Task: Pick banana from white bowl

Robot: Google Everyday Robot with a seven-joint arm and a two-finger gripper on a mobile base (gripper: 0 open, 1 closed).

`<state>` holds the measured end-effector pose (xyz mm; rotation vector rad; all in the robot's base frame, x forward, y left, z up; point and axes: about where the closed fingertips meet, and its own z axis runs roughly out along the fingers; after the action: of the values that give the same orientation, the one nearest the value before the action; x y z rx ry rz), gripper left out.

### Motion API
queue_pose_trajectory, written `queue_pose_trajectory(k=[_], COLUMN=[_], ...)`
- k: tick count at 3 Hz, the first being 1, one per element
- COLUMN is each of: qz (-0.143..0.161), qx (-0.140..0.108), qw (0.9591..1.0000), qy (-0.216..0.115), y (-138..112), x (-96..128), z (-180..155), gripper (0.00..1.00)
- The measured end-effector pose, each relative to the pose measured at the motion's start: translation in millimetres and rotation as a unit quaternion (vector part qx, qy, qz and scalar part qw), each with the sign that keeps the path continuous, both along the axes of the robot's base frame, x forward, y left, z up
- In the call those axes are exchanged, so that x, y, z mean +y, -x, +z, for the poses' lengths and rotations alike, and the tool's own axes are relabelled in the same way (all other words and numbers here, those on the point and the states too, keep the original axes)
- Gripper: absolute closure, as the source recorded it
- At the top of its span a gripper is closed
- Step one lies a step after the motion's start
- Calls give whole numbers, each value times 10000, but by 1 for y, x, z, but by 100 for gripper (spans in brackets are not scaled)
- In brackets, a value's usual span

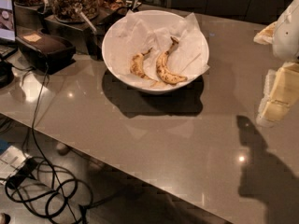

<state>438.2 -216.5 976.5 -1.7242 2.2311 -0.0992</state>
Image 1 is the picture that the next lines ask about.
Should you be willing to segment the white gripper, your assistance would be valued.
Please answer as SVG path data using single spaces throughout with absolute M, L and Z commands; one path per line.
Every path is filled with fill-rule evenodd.
M 299 0 L 293 0 L 278 21 L 263 28 L 253 41 L 262 45 L 273 43 L 273 53 L 282 61 L 299 61 Z M 277 71 L 269 70 L 256 122 L 263 127 L 275 126 L 298 100 L 299 64 L 284 63 Z

